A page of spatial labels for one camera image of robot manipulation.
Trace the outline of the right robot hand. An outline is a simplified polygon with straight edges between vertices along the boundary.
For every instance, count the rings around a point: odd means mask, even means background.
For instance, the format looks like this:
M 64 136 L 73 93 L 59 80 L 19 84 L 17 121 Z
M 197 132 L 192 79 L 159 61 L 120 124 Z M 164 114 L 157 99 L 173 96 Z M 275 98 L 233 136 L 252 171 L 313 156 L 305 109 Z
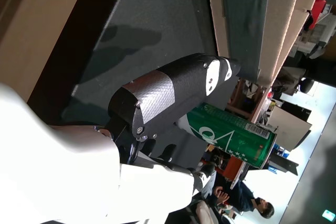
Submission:
M 210 178 L 142 152 L 239 72 L 232 59 L 194 54 L 123 85 L 106 126 L 48 125 L 1 84 L 1 223 L 164 223 Z

